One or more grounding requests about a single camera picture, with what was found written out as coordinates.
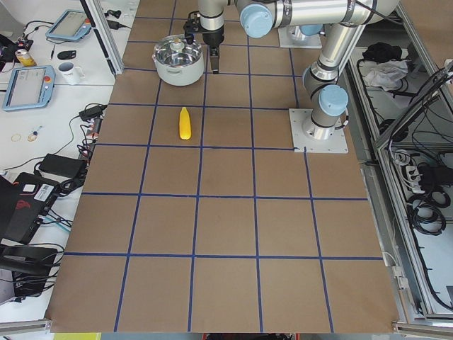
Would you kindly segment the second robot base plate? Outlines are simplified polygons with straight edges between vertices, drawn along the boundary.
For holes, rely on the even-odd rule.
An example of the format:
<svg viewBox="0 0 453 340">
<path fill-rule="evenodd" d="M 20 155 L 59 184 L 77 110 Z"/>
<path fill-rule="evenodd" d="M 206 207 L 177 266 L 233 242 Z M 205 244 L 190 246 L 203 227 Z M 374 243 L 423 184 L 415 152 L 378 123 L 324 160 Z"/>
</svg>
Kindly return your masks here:
<svg viewBox="0 0 453 340">
<path fill-rule="evenodd" d="M 321 49 L 322 24 L 298 25 L 279 28 L 280 47 Z"/>
</svg>

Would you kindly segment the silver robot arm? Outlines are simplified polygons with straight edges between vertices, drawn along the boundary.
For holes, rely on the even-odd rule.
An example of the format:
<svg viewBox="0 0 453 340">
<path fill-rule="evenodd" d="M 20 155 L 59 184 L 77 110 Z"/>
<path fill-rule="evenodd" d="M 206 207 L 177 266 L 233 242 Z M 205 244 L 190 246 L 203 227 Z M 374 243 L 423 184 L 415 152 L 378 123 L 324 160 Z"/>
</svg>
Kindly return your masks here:
<svg viewBox="0 0 453 340">
<path fill-rule="evenodd" d="M 318 59 L 306 69 L 303 85 L 313 103 L 302 123 L 312 140 L 327 140 L 345 112 L 348 95 L 336 85 L 340 63 L 354 48 L 355 34 L 367 24 L 385 19 L 397 1 L 199 1 L 188 14 L 185 39 L 193 43 L 197 33 L 208 46 L 211 68 L 219 71 L 219 46 L 224 41 L 224 7 L 235 5 L 241 26 L 250 38 L 261 38 L 273 28 L 329 24 L 326 42 Z"/>
</svg>

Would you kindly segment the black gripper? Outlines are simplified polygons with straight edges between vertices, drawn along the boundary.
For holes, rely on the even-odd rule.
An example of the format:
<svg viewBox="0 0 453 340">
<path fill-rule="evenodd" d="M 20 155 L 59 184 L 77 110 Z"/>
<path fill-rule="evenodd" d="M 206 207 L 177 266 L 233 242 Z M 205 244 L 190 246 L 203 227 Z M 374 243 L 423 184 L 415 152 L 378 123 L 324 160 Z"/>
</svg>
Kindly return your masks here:
<svg viewBox="0 0 453 340">
<path fill-rule="evenodd" d="M 224 42 L 224 27 L 209 30 L 202 34 L 205 44 L 209 46 L 210 65 L 213 74 L 219 73 L 219 46 Z"/>
</svg>

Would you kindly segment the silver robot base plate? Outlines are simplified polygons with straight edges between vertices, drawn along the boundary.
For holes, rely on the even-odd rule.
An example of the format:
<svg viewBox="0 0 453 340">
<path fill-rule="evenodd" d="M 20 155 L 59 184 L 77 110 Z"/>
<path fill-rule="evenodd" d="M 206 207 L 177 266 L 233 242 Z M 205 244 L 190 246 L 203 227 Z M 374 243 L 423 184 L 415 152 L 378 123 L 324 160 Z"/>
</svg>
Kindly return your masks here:
<svg viewBox="0 0 453 340">
<path fill-rule="evenodd" d="M 348 145 L 340 116 L 333 127 L 319 127 L 311 120 L 312 109 L 289 109 L 293 150 L 299 153 L 347 154 Z"/>
</svg>

